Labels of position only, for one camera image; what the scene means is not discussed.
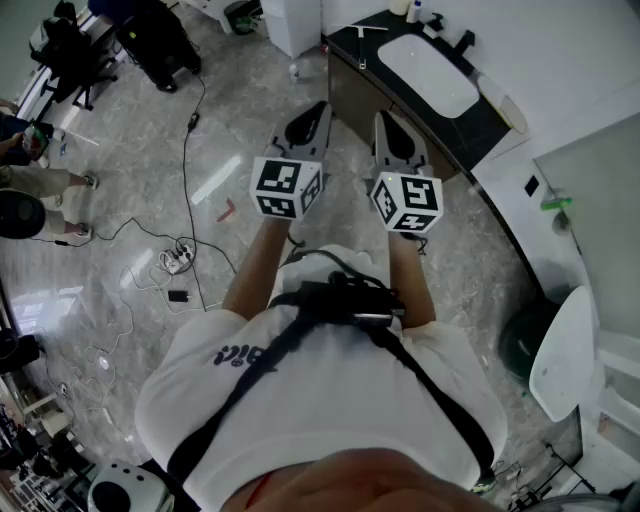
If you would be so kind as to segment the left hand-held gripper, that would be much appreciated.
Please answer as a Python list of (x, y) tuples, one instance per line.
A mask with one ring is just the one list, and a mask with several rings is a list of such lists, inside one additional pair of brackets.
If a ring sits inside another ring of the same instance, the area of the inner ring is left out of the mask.
[(254, 159), (250, 196), (266, 217), (304, 218), (324, 188), (323, 161), (332, 108), (326, 101), (296, 108), (275, 126), (265, 154)]

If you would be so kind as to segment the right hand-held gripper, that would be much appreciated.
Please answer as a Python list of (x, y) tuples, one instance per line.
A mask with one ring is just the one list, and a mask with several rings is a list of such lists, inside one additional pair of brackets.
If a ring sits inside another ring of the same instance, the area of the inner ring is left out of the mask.
[(421, 135), (390, 111), (373, 123), (372, 205), (389, 232), (424, 234), (443, 216), (442, 180)]

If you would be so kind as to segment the white squeegee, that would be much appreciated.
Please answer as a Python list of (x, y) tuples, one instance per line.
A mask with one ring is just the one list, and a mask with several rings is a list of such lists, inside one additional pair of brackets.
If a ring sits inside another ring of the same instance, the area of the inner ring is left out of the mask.
[(387, 32), (387, 27), (381, 26), (370, 26), (370, 25), (361, 25), (361, 24), (334, 24), (334, 28), (338, 28), (339, 31), (344, 30), (353, 30), (357, 32), (357, 43), (358, 43), (358, 67), (360, 70), (367, 69), (367, 57), (366, 57), (366, 48), (365, 48), (365, 35), (367, 32), (376, 31), (376, 32)]

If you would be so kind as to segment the person's right forearm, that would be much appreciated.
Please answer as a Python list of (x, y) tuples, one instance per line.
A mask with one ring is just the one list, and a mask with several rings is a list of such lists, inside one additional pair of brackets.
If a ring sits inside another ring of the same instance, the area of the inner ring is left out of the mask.
[(435, 308), (422, 269), (417, 245), (399, 233), (388, 233), (390, 284), (405, 306), (404, 329), (436, 320)]

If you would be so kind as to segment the person's left forearm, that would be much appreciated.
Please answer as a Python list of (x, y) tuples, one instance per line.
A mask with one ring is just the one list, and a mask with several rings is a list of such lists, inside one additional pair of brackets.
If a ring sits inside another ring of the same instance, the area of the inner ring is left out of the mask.
[(221, 308), (249, 321), (269, 304), (291, 221), (265, 219), (244, 257)]

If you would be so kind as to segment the black chest-mounted device box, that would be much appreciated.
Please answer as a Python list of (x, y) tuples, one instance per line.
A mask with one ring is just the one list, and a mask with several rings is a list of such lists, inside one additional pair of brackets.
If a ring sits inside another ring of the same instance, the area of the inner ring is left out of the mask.
[(303, 281), (299, 293), (300, 309), (327, 323), (390, 327), (406, 311), (394, 291), (340, 272), (331, 273), (328, 282)]

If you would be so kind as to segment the white sink basin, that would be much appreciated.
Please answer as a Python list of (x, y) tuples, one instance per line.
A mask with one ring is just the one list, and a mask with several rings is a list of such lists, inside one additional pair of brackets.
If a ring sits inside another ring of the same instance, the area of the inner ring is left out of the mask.
[(378, 58), (442, 117), (456, 119), (480, 99), (471, 81), (417, 35), (402, 35), (382, 45)]

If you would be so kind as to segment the white power strip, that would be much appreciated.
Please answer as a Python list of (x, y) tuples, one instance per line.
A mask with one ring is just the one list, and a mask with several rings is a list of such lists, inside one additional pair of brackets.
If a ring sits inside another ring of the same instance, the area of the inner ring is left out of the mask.
[(171, 275), (186, 272), (193, 265), (194, 251), (187, 244), (177, 242), (174, 249), (167, 249), (160, 257), (166, 271)]

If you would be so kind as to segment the pale oblong tray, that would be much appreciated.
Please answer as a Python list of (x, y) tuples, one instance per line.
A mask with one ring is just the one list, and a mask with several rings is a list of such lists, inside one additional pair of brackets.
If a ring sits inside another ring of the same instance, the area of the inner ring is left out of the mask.
[(526, 118), (511, 97), (484, 73), (475, 73), (475, 84), (480, 94), (489, 102), (503, 121), (519, 134), (526, 134)]

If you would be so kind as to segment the black vanity countertop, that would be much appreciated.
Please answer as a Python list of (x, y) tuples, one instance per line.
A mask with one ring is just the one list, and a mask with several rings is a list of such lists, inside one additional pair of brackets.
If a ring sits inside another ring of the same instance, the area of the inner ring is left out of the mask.
[(336, 31), (326, 37), (329, 48), (328, 98), (334, 114), (368, 146), (373, 146), (373, 123), (379, 111), (390, 111), (416, 129), (427, 146), (435, 175), (447, 181), (462, 172), (468, 174), (509, 133), (510, 128), (480, 97), (456, 119), (436, 113), (402, 79), (378, 58), (378, 49), (406, 34), (429, 42), (468, 79), (475, 71), (463, 55), (442, 37), (429, 38), (420, 22), (408, 24), (388, 11), (360, 21), (363, 25), (387, 27), (387, 32), (367, 32), (367, 69), (358, 67), (357, 34)]

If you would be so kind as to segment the person's white t-shirt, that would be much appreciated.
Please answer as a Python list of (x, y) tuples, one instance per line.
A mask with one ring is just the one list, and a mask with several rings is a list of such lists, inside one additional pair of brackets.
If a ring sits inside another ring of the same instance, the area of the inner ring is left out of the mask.
[(302, 282), (328, 282), (343, 264), (359, 280), (380, 274), (340, 246), (280, 262), (264, 311), (193, 318), (144, 384), (141, 440), (202, 512), (271, 471), (345, 450), (400, 452), (472, 493), (501, 454), (506, 415), (461, 331), (437, 318), (334, 324), (300, 309)]

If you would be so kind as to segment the white toilet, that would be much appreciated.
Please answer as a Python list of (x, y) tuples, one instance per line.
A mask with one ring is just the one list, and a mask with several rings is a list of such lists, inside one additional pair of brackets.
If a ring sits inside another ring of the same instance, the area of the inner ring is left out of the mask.
[(532, 396), (558, 423), (586, 396), (595, 366), (595, 320), (590, 289), (575, 288), (551, 322), (529, 376)]

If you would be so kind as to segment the black office chair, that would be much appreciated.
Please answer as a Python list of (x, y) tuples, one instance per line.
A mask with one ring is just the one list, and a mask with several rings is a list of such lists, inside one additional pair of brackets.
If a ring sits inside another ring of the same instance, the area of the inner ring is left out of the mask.
[(116, 75), (105, 74), (116, 58), (80, 29), (75, 6), (67, 0), (59, 0), (53, 15), (40, 23), (30, 38), (29, 48), (31, 58), (51, 71), (40, 95), (50, 92), (56, 103), (76, 92), (73, 105), (92, 111), (92, 88), (118, 80)]

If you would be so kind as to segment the person's chin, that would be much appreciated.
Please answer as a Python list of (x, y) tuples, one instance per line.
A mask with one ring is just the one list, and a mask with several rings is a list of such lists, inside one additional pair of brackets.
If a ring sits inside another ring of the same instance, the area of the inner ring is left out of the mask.
[(221, 512), (504, 512), (389, 449), (353, 449), (277, 469)]

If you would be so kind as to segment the white device with black dots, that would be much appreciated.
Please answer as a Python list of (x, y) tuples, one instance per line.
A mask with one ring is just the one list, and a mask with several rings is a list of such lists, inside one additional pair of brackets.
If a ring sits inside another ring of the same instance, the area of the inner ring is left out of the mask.
[(173, 512), (174, 504), (158, 476), (121, 460), (102, 467), (87, 498), (88, 512)]

